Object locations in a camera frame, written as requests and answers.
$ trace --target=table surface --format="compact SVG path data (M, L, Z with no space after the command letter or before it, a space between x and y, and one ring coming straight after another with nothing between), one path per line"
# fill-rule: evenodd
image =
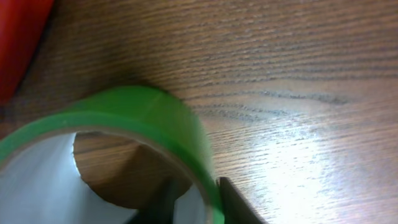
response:
M59 0L0 137L137 83L199 114L269 224L398 220L398 1Z

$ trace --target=red object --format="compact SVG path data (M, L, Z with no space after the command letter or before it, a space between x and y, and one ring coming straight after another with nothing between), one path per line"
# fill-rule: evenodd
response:
M14 94L40 40L53 0L0 0L0 105Z

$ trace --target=wooden surface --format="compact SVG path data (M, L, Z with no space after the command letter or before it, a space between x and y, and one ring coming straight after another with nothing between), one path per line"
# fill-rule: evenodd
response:
M175 179L185 193L192 182L148 146L121 136L78 133L74 146L81 178L103 199L126 208L145 208L161 183Z
M268 223L398 220L398 1L59 0L0 136L134 83L200 115Z

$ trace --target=white inner core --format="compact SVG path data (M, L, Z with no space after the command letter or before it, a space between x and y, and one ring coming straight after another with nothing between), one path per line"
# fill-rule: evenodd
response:
M0 170L0 223L123 224L137 213L104 201L82 181L73 158L75 136L38 142ZM196 186L174 207L174 224L206 222Z

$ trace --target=tape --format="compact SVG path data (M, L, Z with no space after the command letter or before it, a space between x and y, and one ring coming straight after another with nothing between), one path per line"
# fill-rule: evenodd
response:
M52 206L55 203L66 203L70 201L68 198L76 197L73 189L65 189L72 179L65 178L69 174L78 175L78 172L68 171L66 175L66 169L54 169L54 166L61 167L68 160L67 157L65 161L51 161L62 157L62 154L71 155L70 151L63 148L73 150L74 136L79 131L102 131L132 138L150 146L195 184L205 204L206 223L224 223L221 200L215 184L212 153L199 119L180 100L160 90L143 86L124 86L104 91L78 101L55 115L34 121L3 139L0 142L0 223L2 217L5 220L5 215L8 215L7 220L14 223L20 223L18 217L23 217L26 213L33 220L37 216L46 216L48 211L53 213L55 208ZM43 171L44 175L40 175L46 183L46 191L42 190L43 185L36 183L37 179L33 178L35 175L30 175L39 169L46 170ZM23 201L24 194L32 197L36 191L45 196L52 194L52 191L56 193L51 202L50 199L46 199L46 202L36 199L40 205L45 205L45 209L19 204ZM107 206L91 213L98 216ZM120 216L127 212L131 214L130 211L115 211ZM60 223L56 219L61 218L52 215L50 219Z

